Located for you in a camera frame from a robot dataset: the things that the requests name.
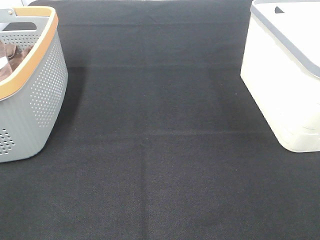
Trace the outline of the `white plastic storage basket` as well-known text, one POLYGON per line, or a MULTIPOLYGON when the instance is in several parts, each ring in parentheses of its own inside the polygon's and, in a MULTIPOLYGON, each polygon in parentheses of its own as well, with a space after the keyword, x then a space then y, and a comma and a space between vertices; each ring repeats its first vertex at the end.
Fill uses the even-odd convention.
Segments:
POLYGON ((319 151, 319 1, 254 0, 240 76, 285 149, 319 151))

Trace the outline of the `brown towel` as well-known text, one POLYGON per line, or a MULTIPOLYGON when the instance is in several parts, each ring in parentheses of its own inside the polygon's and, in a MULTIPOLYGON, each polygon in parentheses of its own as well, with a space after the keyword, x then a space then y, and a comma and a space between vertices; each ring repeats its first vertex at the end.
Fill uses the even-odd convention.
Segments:
POLYGON ((0 42, 0 80, 8 78, 32 50, 33 45, 21 50, 16 44, 0 42))

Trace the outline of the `grey perforated laundry basket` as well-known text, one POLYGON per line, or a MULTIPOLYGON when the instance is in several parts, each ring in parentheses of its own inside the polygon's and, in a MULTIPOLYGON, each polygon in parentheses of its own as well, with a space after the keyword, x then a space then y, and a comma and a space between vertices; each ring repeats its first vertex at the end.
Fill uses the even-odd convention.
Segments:
POLYGON ((49 6, 3 8, 2 43, 29 53, 0 82, 0 160, 30 158, 44 147, 60 112, 68 71, 58 35, 58 16, 49 6))

